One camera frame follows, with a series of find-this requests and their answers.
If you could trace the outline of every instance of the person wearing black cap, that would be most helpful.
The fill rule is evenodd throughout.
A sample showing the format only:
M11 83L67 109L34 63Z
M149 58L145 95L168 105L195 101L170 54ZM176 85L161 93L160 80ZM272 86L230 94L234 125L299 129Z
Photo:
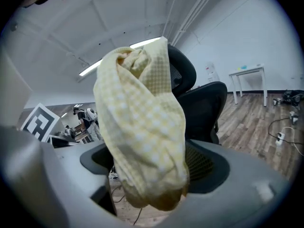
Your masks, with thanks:
M81 110L78 107L75 107L73 109L73 111L74 111L74 115L77 114L78 119L81 122L81 126L82 126L83 130L87 130L94 141L103 140L103 138L99 132L99 127L97 126L97 124L94 121L89 120L89 117L86 115L86 112L84 110Z

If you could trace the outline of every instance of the gingham fabric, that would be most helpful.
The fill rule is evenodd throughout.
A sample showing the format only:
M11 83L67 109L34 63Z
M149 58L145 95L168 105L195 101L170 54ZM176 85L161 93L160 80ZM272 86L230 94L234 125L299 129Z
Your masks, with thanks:
M185 115L171 92L167 39L108 53L94 86L98 122L134 207L171 210L188 185Z

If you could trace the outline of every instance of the ceiling light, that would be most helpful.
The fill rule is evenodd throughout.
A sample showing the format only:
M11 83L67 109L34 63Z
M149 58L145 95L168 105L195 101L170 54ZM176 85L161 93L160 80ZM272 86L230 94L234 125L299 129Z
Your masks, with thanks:
M150 40L144 40L142 42L139 42L139 43L136 43L136 44L133 44L133 45L130 45L131 48L135 49L135 48L139 48L139 47L142 47L144 45L147 45L151 42L154 42L156 40L160 39L160 37L157 37L157 38L153 38L153 39L150 39Z
M91 65L90 67L88 67L87 69L85 69L84 71L82 71L79 75L80 76L84 76L86 75L88 72L91 72L94 68L98 67L99 64L101 63L102 59L99 60L98 62L94 63L93 65Z

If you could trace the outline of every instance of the white pants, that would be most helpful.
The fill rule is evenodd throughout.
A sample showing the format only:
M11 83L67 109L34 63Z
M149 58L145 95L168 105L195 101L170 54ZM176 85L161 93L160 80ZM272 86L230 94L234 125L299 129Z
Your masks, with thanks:
M93 141L104 140L99 132L99 127L95 122L91 123L91 126L87 129L87 131L91 135Z

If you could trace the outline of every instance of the black shirt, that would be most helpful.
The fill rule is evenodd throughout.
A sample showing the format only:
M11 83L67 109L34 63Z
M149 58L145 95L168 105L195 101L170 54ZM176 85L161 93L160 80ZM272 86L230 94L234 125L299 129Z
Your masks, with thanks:
M88 129L88 128L90 127L91 123L90 123L88 120L85 119L85 117L86 117L85 112L79 111L79 112L77 113L77 116L78 116L78 119L79 119L79 120L80 120L81 118L84 120L85 128Z

